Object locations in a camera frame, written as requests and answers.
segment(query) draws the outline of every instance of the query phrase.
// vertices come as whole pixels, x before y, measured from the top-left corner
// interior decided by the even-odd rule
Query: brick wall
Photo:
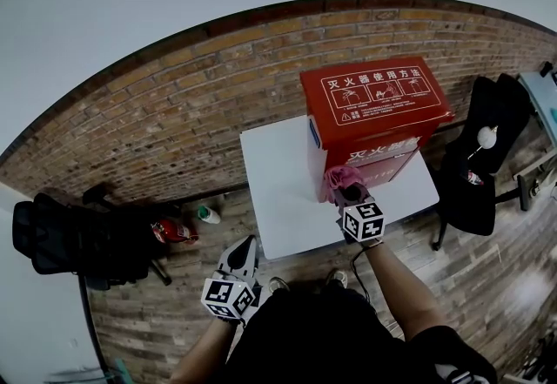
[[[479,75],[554,61],[553,32],[444,0],[309,0],[186,30],[118,61],[39,117],[0,158],[29,195],[80,196],[101,181],[121,202],[178,199],[246,181],[240,132],[305,113],[299,73],[422,56],[456,119]]]

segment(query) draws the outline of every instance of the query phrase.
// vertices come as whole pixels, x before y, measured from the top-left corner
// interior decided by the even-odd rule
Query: red box
[[[310,172],[320,201],[330,167],[358,167],[367,187],[380,185],[394,178],[439,123],[453,119],[421,57],[326,67],[300,79],[310,120]]]

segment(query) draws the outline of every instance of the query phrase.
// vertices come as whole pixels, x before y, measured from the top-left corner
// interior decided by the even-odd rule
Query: forearm
[[[366,251],[381,291],[406,340],[446,319],[429,288],[381,244]]]
[[[226,363],[235,333],[234,325],[215,319],[179,362],[170,384],[206,382]]]

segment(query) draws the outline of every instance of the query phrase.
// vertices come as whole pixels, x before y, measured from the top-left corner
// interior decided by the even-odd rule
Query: shoe
[[[348,274],[341,269],[333,269],[325,280],[325,286],[329,285],[331,280],[338,280],[343,288],[348,288]]]
[[[269,291],[271,292],[271,294],[279,289],[290,291],[290,287],[288,286],[288,284],[281,278],[273,277],[271,280],[269,280]]]

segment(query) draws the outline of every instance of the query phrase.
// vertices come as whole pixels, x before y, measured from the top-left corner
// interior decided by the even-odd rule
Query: office chair
[[[520,198],[520,208],[527,211],[530,204],[525,180],[518,177],[516,189],[497,197],[492,174],[500,169],[529,117],[530,97],[516,79],[501,74],[496,83],[486,77],[475,80],[462,133],[446,145],[440,169],[435,171],[430,167],[440,196],[436,211],[441,228],[439,239],[432,245],[434,251],[441,248],[447,225],[478,235],[491,235],[498,203]],[[497,141],[491,149],[477,151],[478,131],[486,126],[497,126]],[[468,171],[478,175],[483,184],[470,183]]]
[[[16,204],[13,245],[37,273],[83,275],[92,289],[135,283],[149,268],[168,285],[170,278],[153,263],[165,253],[151,231],[153,217],[136,207],[114,206],[110,212],[67,207],[39,193],[32,202]]]

